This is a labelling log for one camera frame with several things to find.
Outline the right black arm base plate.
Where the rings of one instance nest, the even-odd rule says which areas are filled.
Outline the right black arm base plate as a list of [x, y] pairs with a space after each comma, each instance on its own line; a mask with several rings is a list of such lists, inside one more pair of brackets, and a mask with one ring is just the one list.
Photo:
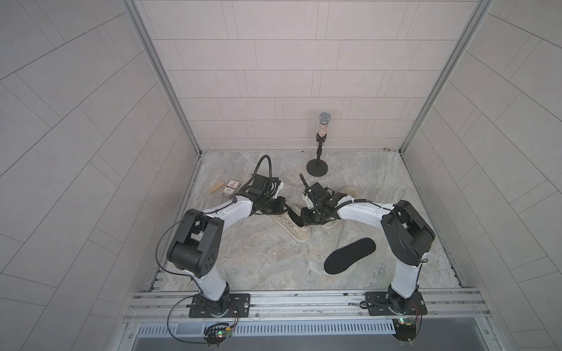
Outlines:
[[415, 290], [410, 298], [404, 298], [397, 292], [366, 292], [364, 301], [359, 306], [367, 309], [370, 316], [397, 315], [416, 316], [426, 315], [422, 294]]

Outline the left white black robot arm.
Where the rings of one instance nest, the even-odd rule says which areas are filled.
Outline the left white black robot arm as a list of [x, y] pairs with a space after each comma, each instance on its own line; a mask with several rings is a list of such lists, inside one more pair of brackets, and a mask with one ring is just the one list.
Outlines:
[[230, 288], [215, 268], [222, 232], [254, 214], [278, 215], [287, 209], [279, 196], [283, 182], [278, 177], [254, 175], [226, 203], [205, 211], [190, 209], [177, 224], [166, 260], [196, 283], [205, 308], [213, 315], [228, 310]]

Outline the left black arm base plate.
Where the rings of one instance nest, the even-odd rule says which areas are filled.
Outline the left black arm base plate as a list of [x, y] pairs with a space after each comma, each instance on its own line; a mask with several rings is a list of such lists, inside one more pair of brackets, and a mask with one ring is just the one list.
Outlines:
[[251, 295], [229, 293], [218, 301], [196, 294], [190, 304], [189, 318], [234, 318], [248, 317]]

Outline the black insole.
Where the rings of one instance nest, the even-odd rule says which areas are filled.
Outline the black insole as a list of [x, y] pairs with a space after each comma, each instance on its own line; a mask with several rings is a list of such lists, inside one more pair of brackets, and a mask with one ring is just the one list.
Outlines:
[[373, 239], [362, 238], [330, 254], [324, 262], [324, 270], [330, 275], [342, 273], [374, 251], [376, 243]]

